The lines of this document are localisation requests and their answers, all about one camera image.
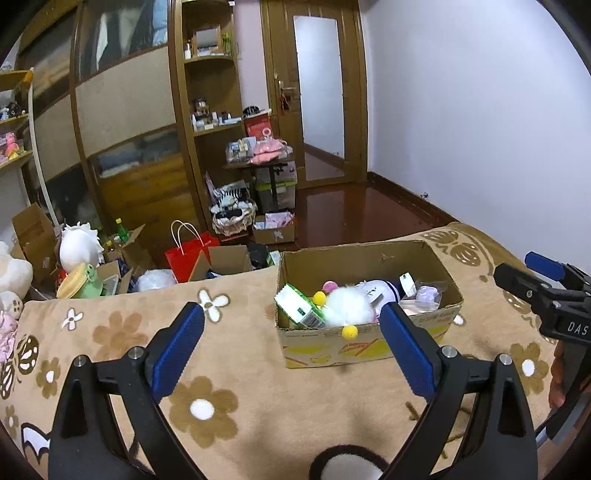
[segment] white flower pattern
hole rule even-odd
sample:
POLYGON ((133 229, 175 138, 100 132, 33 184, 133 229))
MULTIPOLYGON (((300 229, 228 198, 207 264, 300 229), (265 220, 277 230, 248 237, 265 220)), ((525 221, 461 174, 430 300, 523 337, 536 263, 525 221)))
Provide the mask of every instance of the white flower pattern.
POLYGON ((61 323, 61 328, 68 327, 69 331, 76 328, 76 322, 79 322, 84 317, 84 313, 76 313, 74 309, 68 310, 68 316, 61 323))
POLYGON ((209 296, 209 292, 203 288, 199 291, 199 304, 205 312, 207 318, 213 323, 217 323, 222 318, 222 313, 219 311, 221 307, 225 307, 230 303, 227 295, 218 295, 213 300, 209 296))

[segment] human hand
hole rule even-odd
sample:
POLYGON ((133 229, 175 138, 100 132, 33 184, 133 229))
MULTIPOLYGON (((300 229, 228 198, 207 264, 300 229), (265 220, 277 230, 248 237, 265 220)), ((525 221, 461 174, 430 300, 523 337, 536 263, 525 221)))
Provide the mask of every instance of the human hand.
POLYGON ((554 362, 550 368, 552 373, 552 382, 550 382, 550 393, 548 394, 548 403, 550 408, 559 408, 564 404, 566 399, 564 390, 562 388, 562 380, 564 377, 564 342, 559 341, 554 349, 554 362))

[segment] plush toy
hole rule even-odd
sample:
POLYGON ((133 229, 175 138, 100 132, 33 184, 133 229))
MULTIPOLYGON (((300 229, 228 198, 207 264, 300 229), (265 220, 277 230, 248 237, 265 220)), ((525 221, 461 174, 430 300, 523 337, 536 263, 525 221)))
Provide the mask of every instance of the plush toy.
POLYGON ((60 262, 67 273, 71 273, 81 263, 98 267, 104 261, 97 230, 89 223, 68 226, 61 232, 60 262))
POLYGON ((17 138, 14 133, 7 133, 5 138, 6 151, 4 152, 4 155, 7 156, 9 160, 12 160, 13 158, 16 158, 18 156, 18 151, 20 150, 20 147, 18 146, 17 138))
POLYGON ((33 266, 26 260, 10 256, 10 249, 0 242, 0 292, 14 292, 23 299, 33 281, 33 266))
POLYGON ((22 300, 16 293, 3 291, 0 293, 0 310, 18 320, 22 313, 22 300))

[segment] floral blanket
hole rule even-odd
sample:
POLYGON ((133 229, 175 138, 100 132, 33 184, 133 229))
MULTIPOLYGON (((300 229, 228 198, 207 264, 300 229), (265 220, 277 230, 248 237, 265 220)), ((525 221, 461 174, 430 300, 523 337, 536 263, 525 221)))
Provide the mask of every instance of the floral blanket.
MULTIPOLYGON (((465 299, 445 343, 485 359, 509 352, 534 424, 541 423, 554 347, 537 332, 539 319, 529 307, 492 278, 501 262, 523 264, 461 223, 407 238, 431 245, 465 299)), ((146 293, 27 303, 15 355, 1 365, 4 427, 46 478, 53 416, 73 358, 119 358, 169 325, 187 301, 198 301, 205 332, 160 407, 208 478, 326 479, 337 454, 364 459, 359 480, 378 478, 413 429, 423 399, 413 396, 394 359, 286 368, 274 327, 276 286, 274 267, 146 293)), ((465 398, 438 468, 452 461, 472 400, 465 398)), ((113 407, 130 446, 133 432, 121 400, 113 407)), ((141 452, 139 460, 146 462, 141 452)))

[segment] green bottle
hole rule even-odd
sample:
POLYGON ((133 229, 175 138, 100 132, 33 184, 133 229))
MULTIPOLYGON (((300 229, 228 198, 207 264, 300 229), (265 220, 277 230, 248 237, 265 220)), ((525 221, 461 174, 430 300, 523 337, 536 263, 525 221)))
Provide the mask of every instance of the green bottle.
POLYGON ((119 235, 119 239, 121 239, 121 243, 126 244, 127 240, 129 240, 129 230, 123 226, 120 218, 117 218, 115 223, 117 224, 117 234, 119 235))

